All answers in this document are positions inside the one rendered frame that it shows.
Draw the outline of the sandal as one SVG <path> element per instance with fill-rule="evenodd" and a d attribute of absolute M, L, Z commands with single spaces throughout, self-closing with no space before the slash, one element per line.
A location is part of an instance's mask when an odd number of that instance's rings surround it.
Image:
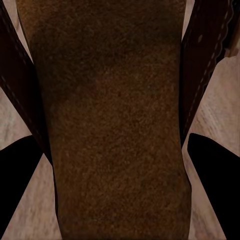
<path fill-rule="evenodd" d="M 0 0 L 0 87 L 52 165 L 62 240 L 188 240 L 182 147 L 240 0 Z"/>

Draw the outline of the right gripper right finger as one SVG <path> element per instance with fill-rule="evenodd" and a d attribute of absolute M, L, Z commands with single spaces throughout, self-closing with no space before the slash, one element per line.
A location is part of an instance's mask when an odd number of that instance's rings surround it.
<path fill-rule="evenodd" d="M 240 240 L 240 157 L 196 133 L 187 151 L 227 240 Z"/>

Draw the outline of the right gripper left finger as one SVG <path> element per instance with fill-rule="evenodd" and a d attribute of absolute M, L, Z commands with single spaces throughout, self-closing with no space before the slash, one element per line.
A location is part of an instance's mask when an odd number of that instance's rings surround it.
<path fill-rule="evenodd" d="M 0 150 L 0 240 L 43 153 L 33 135 Z"/>

